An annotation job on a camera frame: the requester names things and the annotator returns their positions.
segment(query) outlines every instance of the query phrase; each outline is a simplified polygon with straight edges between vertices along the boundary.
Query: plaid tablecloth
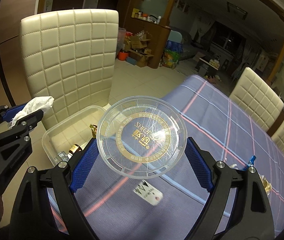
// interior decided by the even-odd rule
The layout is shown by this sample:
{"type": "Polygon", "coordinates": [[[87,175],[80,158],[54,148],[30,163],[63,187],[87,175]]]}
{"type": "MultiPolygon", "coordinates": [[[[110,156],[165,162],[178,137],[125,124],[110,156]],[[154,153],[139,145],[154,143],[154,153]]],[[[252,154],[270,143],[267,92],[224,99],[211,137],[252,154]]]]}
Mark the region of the plaid tablecloth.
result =
{"type": "MultiPolygon", "coordinates": [[[[242,169],[252,155],[257,157],[255,167],[272,184],[269,201],[278,235],[284,228],[284,156],[271,138],[199,76],[187,78],[164,100],[180,112],[188,136],[216,160],[242,169]]],[[[101,240],[184,239],[208,197],[186,156],[163,176],[148,180],[164,195],[157,206],[133,192],[139,182],[119,176],[97,158],[84,187],[75,194],[97,236],[101,240]]],[[[49,193],[57,225],[66,232],[52,190],[49,193]]],[[[217,232],[226,227],[234,195],[232,189],[217,232]]]]}

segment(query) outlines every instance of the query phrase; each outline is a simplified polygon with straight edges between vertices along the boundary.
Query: crumpled tissue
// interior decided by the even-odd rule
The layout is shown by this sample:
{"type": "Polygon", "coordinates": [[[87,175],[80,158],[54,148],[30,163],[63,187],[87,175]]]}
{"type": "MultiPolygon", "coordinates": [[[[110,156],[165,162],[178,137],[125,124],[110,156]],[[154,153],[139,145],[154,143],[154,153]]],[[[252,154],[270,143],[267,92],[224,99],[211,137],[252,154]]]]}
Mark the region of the crumpled tissue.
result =
{"type": "Polygon", "coordinates": [[[22,117],[27,116],[28,114],[32,114],[37,110],[42,110],[43,113],[46,113],[50,108],[52,108],[54,102],[53,97],[36,97],[33,98],[30,102],[28,102],[23,110],[18,112],[11,122],[8,123],[8,128],[11,129],[17,122],[17,120],[22,117]]]}

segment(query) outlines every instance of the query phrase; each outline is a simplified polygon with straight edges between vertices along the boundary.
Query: white sticker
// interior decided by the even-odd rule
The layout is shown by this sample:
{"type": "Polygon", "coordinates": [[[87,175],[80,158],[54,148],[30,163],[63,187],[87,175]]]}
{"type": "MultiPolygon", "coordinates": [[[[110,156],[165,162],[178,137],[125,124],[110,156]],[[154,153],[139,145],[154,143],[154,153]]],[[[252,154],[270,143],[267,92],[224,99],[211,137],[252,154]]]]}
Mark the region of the white sticker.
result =
{"type": "Polygon", "coordinates": [[[133,191],[153,206],[156,206],[163,198],[162,192],[145,180],[141,181],[133,191]]]}

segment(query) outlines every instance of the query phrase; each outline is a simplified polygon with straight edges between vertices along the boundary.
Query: gold candy wrapper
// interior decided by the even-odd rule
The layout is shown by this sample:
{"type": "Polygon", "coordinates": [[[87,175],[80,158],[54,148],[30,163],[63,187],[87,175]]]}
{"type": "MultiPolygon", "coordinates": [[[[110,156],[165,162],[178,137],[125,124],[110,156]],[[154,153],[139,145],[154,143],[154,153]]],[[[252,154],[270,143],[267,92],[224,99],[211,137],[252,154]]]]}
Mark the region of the gold candy wrapper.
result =
{"type": "Polygon", "coordinates": [[[265,189],[265,191],[266,191],[266,193],[267,193],[267,195],[270,193],[270,191],[271,191],[271,188],[272,188],[272,186],[271,186],[271,184],[267,181],[267,179],[265,178],[265,176],[264,175],[260,175],[260,179],[261,179],[261,181],[262,181],[262,184],[263,184],[263,186],[264,186],[264,189],[265,189]]]}
{"type": "Polygon", "coordinates": [[[98,127],[97,127],[96,125],[94,125],[94,124],[91,124],[91,125],[90,125],[90,128],[91,128],[91,130],[92,130],[92,136],[93,136],[93,138],[96,138],[96,137],[97,137],[97,130],[98,130],[98,127]]]}

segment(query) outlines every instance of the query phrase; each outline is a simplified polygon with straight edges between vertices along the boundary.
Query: round plastic lid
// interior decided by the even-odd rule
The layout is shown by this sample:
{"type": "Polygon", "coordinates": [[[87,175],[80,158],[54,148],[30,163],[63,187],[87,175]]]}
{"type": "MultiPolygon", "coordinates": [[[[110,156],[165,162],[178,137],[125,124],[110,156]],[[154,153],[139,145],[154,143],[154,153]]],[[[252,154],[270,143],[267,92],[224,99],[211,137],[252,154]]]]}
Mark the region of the round plastic lid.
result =
{"type": "Polygon", "coordinates": [[[146,96],[115,103],[97,130],[104,162],[134,179],[150,179],[170,170],[184,154],[186,139],[186,126],[177,110],[146,96]]]}

